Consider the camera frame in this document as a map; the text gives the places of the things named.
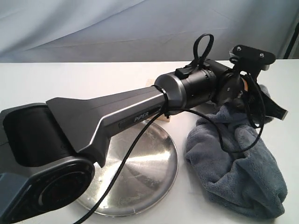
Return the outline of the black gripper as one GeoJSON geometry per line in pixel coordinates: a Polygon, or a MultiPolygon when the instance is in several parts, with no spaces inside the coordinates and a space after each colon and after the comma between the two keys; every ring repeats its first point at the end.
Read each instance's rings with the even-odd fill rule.
{"type": "Polygon", "coordinates": [[[259,85],[251,74],[234,71],[233,117],[245,124],[267,124],[284,120],[288,111],[271,99],[267,88],[259,85]]]}

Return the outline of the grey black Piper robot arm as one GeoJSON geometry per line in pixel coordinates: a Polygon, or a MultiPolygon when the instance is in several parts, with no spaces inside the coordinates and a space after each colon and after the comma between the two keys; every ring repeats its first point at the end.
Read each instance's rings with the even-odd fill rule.
{"type": "Polygon", "coordinates": [[[191,112],[211,101],[239,98],[250,122],[284,119],[257,86],[268,62],[232,58],[233,68],[193,60],[160,75],[150,87],[93,99],[53,98],[0,113],[0,221],[13,224],[60,209],[81,196],[104,166],[116,134],[159,115],[191,112]]]}

